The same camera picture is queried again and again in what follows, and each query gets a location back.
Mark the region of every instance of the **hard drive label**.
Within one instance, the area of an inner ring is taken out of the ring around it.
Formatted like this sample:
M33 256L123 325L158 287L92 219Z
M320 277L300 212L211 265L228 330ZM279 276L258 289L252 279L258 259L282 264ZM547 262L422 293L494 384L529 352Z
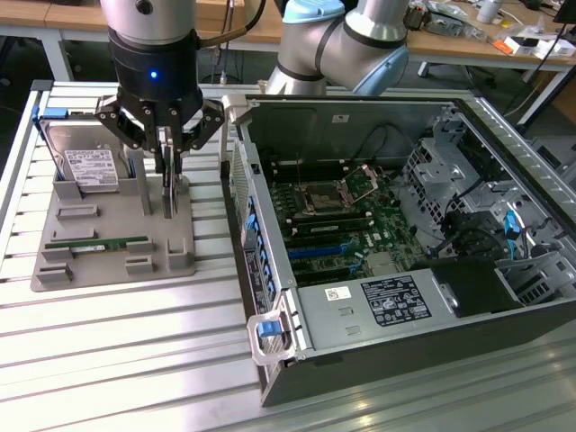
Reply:
M110 150L65 150L64 154L79 186L118 184Z

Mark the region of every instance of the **blue drive latch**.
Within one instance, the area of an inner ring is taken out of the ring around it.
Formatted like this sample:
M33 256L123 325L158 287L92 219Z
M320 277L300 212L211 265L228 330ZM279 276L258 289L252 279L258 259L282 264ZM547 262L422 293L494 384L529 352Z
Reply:
M271 338L282 335L282 326L279 320L258 322L258 335L261 338Z

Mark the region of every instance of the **motherboard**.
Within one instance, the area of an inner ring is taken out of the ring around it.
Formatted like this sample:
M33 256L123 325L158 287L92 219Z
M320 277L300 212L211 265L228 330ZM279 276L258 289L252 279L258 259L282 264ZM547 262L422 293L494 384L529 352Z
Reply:
M340 172L270 185L298 286L404 272L424 256L390 178L366 164Z

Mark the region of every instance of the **metal workbench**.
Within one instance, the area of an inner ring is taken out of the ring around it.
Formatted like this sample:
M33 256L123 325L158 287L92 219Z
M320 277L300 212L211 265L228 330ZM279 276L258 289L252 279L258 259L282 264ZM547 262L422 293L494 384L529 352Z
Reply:
M258 89L204 88L207 97L232 91ZM32 91L4 169L0 430L573 430L576 321L527 346L260 408L218 137L184 162L198 256L194 276L32 292L54 174L31 124L32 106L91 110L97 96L112 93L112 84L81 83Z

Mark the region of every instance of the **open computer chassis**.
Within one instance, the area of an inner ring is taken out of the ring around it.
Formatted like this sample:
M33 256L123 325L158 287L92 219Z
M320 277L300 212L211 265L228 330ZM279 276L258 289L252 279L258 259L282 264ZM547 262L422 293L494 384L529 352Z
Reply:
M576 318L576 195L482 98L224 98L224 190L263 404Z

